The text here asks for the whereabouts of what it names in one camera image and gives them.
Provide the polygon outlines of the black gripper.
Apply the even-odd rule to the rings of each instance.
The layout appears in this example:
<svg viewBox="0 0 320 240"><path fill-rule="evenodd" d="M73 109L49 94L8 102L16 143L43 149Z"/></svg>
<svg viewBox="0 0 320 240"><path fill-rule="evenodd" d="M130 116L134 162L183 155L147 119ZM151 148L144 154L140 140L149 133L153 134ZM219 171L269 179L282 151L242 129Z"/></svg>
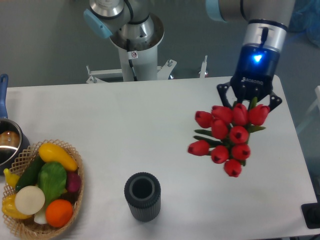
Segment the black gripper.
<svg viewBox="0 0 320 240"><path fill-rule="evenodd" d="M256 97L261 101L269 96L269 105L263 105L263 111L271 112L277 108L282 99L272 91L272 81L279 58L280 53L277 51L250 45L243 46L231 80L216 86L222 105L233 108L244 100L251 101ZM236 97L233 104L227 97L229 88L232 88Z"/></svg>

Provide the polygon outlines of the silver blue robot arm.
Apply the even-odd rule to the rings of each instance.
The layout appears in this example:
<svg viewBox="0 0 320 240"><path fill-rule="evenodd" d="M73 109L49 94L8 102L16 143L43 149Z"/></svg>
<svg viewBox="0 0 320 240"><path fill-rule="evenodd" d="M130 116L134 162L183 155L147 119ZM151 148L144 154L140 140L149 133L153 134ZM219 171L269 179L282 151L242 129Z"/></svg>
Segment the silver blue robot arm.
<svg viewBox="0 0 320 240"><path fill-rule="evenodd" d="M295 6L293 0L207 0L207 15L228 23L245 20L247 28L238 63L230 81L219 84L223 106L230 107L227 91L233 90L238 103L260 102L269 97L274 110L282 99L273 92L273 78Z"/></svg>

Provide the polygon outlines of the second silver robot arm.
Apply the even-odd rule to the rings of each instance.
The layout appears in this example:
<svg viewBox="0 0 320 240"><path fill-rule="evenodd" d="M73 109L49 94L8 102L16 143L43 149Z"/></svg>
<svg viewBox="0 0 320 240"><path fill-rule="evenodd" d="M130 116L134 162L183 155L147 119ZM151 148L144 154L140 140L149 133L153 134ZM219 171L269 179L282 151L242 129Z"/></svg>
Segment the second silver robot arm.
<svg viewBox="0 0 320 240"><path fill-rule="evenodd" d="M164 37L164 25L150 7L149 0L90 0L83 17L100 38L128 52L144 51Z"/></svg>

